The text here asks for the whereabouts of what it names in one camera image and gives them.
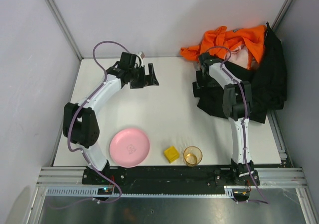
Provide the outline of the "black cloth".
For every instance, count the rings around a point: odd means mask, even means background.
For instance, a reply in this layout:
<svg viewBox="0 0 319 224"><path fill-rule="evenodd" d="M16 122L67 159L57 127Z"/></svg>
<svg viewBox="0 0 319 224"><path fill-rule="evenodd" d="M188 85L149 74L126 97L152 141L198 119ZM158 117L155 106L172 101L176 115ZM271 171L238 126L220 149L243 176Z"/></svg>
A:
<svg viewBox="0 0 319 224"><path fill-rule="evenodd" d="M270 25L265 35L265 53L257 70L247 70L230 61L226 67L237 78L251 84L251 120L265 123L268 110L281 110L287 99L287 68L280 39Z"/></svg>

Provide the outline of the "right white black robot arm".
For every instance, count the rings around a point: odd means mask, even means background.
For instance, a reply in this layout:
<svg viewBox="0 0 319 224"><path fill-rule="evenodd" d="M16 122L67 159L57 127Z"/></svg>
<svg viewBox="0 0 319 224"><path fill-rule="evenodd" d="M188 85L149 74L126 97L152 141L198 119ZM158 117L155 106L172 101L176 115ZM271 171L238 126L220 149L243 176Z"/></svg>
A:
<svg viewBox="0 0 319 224"><path fill-rule="evenodd" d="M200 69L196 71L193 94L198 107L212 116L223 115L230 122L233 151L231 174L236 181L257 185L249 149L248 126L253 106L252 88L247 80L237 78L226 67L228 59L220 59L209 52L199 56Z"/></svg>

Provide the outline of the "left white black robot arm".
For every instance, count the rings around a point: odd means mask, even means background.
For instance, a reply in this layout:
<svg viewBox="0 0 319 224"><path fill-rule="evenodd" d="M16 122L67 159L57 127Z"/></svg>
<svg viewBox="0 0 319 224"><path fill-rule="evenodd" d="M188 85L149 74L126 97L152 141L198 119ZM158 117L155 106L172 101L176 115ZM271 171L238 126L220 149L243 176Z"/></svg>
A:
<svg viewBox="0 0 319 224"><path fill-rule="evenodd" d="M67 147L71 152L80 151L91 169L102 171L108 163L98 144L98 113L126 84L129 84L131 89L158 86L153 63L148 63L148 70L149 74L146 75L145 66L121 69L119 62L116 62L106 70L102 81L89 95L64 106L63 135L67 138Z"/></svg>

